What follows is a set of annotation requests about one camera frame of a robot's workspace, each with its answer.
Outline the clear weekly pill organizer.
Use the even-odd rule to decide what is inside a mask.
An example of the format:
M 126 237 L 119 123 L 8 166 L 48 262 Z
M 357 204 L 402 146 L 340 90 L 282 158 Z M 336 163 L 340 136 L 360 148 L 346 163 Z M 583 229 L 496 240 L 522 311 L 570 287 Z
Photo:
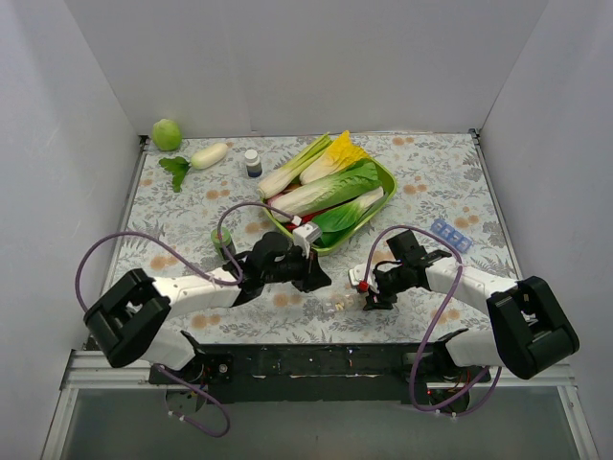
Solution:
M 333 314 L 348 311 L 363 311 L 366 306 L 366 297 L 357 292 L 349 294 L 332 294 L 323 304 L 323 312 Z

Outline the green pill bottle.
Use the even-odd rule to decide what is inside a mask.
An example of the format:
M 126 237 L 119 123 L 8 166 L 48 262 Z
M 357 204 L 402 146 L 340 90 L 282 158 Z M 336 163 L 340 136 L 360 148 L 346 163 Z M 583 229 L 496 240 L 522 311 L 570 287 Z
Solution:
M 211 232 L 211 242 L 216 254 L 224 261 L 229 261 L 230 256 L 236 254 L 233 238 L 226 227 L 221 227 L 220 230 L 214 228 Z

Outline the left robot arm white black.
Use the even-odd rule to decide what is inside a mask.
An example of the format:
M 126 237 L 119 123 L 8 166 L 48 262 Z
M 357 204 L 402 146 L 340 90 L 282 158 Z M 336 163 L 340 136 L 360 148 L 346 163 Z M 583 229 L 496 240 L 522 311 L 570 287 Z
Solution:
M 268 232 L 250 251 L 201 277 L 153 278 L 143 269 L 128 271 L 93 306 L 83 322 L 113 368 L 138 359 L 170 369 L 182 382 L 197 381 L 204 361 L 198 342 L 164 323 L 209 308 L 232 308 L 259 297 L 268 284 L 290 283 L 301 292 L 331 285 L 317 253 Z

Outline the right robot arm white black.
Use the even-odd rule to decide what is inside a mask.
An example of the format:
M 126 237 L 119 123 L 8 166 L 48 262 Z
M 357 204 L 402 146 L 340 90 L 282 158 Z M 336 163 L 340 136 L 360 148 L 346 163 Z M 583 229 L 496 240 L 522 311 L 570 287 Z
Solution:
M 384 270 L 370 262 L 349 272 L 367 310 L 391 309 L 400 293 L 423 288 L 462 302 L 489 319 L 487 330 L 460 330 L 437 342 L 435 373 L 458 379 L 470 366 L 502 366 L 529 380 L 579 350 L 579 337 L 550 286 L 539 277 L 503 278 L 465 266 L 451 250 L 429 252 L 411 230 L 391 237 Z

